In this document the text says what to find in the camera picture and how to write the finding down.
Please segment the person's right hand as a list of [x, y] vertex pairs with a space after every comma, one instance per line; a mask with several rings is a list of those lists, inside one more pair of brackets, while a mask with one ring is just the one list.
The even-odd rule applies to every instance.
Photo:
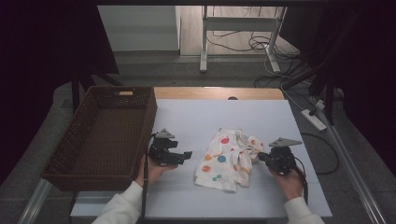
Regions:
[[275, 178], [287, 201], [303, 196], [304, 184], [296, 171], [281, 175], [270, 169], [270, 173]]

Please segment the white power strip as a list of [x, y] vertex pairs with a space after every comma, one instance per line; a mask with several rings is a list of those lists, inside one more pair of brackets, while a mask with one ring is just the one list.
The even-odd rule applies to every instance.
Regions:
[[315, 115], [315, 111], [310, 111], [308, 109], [301, 112], [302, 116], [312, 124], [319, 132], [327, 129], [327, 126]]

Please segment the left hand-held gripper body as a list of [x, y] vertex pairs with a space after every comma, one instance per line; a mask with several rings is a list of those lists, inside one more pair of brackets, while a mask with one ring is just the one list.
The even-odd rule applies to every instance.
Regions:
[[183, 164], [184, 161], [179, 157], [181, 154], [169, 151], [169, 143], [174, 140], [175, 136], [166, 129], [155, 133], [153, 141], [149, 147], [148, 155], [158, 164]]

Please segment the aluminium rail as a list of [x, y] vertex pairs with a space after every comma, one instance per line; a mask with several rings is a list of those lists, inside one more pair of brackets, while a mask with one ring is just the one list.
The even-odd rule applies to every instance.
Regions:
[[51, 183], [45, 179], [40, 179], [35, 190], [25, 206], [17, 224], [35, 224], [39, 212], [50, 193]]
[[331, 124], [325, 116], [321, 116], [323, 122], [327, 126], [328, 135], [330, 136], [332, 143], [339, 154], [340, 161], [347, 172], [349, 180], [351, 181], [354, 189], [359, 194], [361, 203], [373, 224], [387, 224], [378, 203], [375, 200], [373, 193], [370, 191], [368, 185], [364, 181], [361, 173], [358, 170], [355, 162], [350, 157], [347, 146], [341, 138], [339, 132], [337, 132], [335, 126]]

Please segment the person's left hand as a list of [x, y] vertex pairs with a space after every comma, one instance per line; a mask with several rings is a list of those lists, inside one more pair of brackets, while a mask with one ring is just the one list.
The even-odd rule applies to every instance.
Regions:
[[148, 163], [148, 182], [150, 184], [154, 183], [164, 172], [174, 170], [177, 168], [174, 164], [169, 164], [165, 166], [161, 166], [153, 161], [151, 158], [146, 159], [145, 156], [142, 157], [139, 167], [139, 173], [135, 182], [140, 186], [144, 186], [144, 171], [145, 171], [145, 164]]

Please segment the white cabinet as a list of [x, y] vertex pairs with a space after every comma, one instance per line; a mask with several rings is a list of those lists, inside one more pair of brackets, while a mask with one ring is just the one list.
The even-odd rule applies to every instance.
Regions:
[[113, 51], [178, 51], [179, 6], [99, 6]]

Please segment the white metal desk frame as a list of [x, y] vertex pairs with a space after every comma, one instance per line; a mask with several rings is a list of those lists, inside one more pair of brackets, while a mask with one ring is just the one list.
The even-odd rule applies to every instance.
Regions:
[[270, 32], [270, 40], [264, 48], [267, 60], [271, 64], [274, 73], [279, 74], [280, 68], [276, 61], [274, 49], [276, 39], [280, 31], [286, 7], [280, 7], [273, 18], [228, 18], [228, 17], [208, 17], [207, 6], [203, 6], [203, 39], [200, 55], [200, 72], [207, 70], [207, 32], [208, 31], [238, 31], [238, 32]]

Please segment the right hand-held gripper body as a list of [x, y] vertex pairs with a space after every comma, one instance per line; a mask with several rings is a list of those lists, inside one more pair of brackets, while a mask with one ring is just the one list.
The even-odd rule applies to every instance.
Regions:
[[281, 175], [287, 175], [296, 167], [296, 161], [290, 147], [301, 143], [298, 140], [279, 137], [270, 144], [271, 150], [268, 154], [272, 161], [266, 165]]

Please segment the white fruit-print pants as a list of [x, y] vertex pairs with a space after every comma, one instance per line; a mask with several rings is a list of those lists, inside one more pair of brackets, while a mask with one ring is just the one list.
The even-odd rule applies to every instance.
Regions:
[[220, 129], [211, 139], [198, 165], [194, 184], [204, 188], [236, 192], [249, 186], [252, 164], [263, 152], [263, 142], [242, 130]]

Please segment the brown woven basket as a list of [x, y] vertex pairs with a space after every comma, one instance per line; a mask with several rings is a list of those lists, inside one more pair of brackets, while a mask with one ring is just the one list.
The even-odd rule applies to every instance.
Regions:
[[157, 112], [152, 87], [91, 87], [41, 177], [63, 191], [125, 190]]

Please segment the dark curtain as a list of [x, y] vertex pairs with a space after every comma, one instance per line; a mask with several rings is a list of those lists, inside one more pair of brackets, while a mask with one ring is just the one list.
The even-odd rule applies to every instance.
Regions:
[[74, 77], [119, 72], [98, 6], [0, 0], [0, 185], [35, 137], [54, 91]]
[[289, 7], [280, 36], [317, 67], [351, 26], [309, 93], [326, 84], [344, 93], [344, 109], [396, 175], [396, 0], [341, 0], [340, 6]]

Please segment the black metal stand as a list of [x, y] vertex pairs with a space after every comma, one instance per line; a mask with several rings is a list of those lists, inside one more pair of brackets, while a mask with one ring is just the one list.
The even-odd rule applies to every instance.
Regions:
[[308, 88], [310, 96], [318, 96], [324, 92], [325, 96], [325, 118], [334, 125], [332, 118], [333, 98], [335, 77], [332, 73], [332, 66], [335, 62], [338, 52], [343, 47], [350, 31], [356, 23], [360, 13], [359, 11], [352, 10], [345, 15], [343, 19], [335, 26], [333, 33], [326, 38], [327, 43], [319, 51], [318, 63], [311, 68], [310, 71], [293, 78], [292, 80], [282, 85], [283, 90], [290, 89], [295, 85], [313, 77], [314, 80]]
[[114, 86], [121, 86], [121, 83], [118, 82], [113, 77], [110, 77], [108, 74], [101, 72], [94, 67], [91, 67], [89, 71], [85, 72], [75, 72], [72, 75], [71, 85], [72, 85], [72, 102], [73, 102], [73, 112], [76, 112], [79, 106], [80, 94], [79, 94], [79, 86], [82, 86], [86, 91], [90, 86], [95, 86], [95, 82], [93, 81], [92, 76], [97, 76], [107, 83]]

